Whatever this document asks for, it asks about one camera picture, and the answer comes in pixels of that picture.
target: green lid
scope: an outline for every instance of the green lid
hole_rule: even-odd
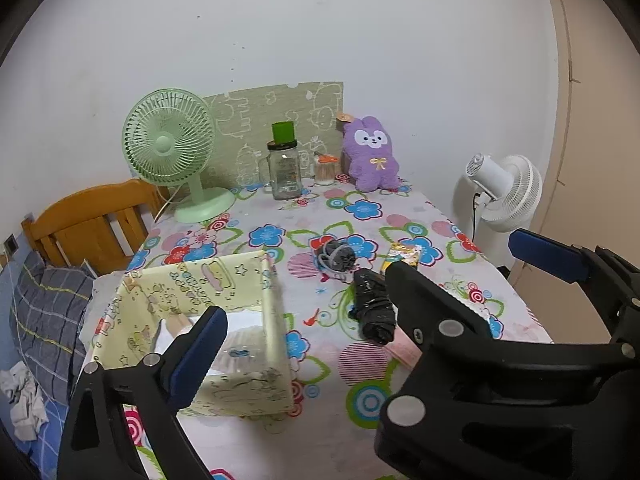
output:
[[[276,144],[286,144],[287,142],[296,140],[292,121],[273,123],[271,125],[271,131],[273,132],[273,140]]]

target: yellow paper box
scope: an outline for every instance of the yellow paper box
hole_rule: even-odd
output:
[[[100,320],[93,340],[104,368],[137,364],[153,351],[161,319],[197,316],[210,305],[262,312],[264,370],[207,376],[183,415],[262,415],[293,407],[282,306],[264,251],[132,270]]]

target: purple stuffed bunny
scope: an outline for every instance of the purple stuffed bunny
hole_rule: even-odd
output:
[[[349,174],[362,192],[398,189],[398,162],[391,149],[391,137],[375,117],[355,119],[344,125],[342,150],[351,159]]]

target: wooden headboard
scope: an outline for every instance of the wooden headboard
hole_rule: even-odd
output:
[[[58,242],[71,265],[86,259],[96,272],[108,274],[126,269],[131,256],[122,251],[107,215],[115,215],[135,253],[147,235],[139,206],[148,206],[155,216],[162,203],[154,186],[131,179],[78,191],[50,206],[36,221],[25,219],[22,228],[31,247],[52,264],[66,266]]]

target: table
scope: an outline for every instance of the table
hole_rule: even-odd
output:
[[[305,185],[302,198],[287,202],[259,186],[233,189],[234,206],[201,224],[180,224],[169,214],[129,269],[260,247],[274,261],[296,404],[281,415],[179,416],[213,478],[399,479],[375,456],[373,438],[380,406],[408,371],[385,349],[361,340],[347,316],[351,287],[320,272],[316,247],[344,238],[358,268],[380,270],[391,242],[421,245],[418,270],[483,316],[495,338],[551,339],[480,249],[408,182],[367,194],[339,182]],[[127,419],[150,478],[164,478],[135,409]]]

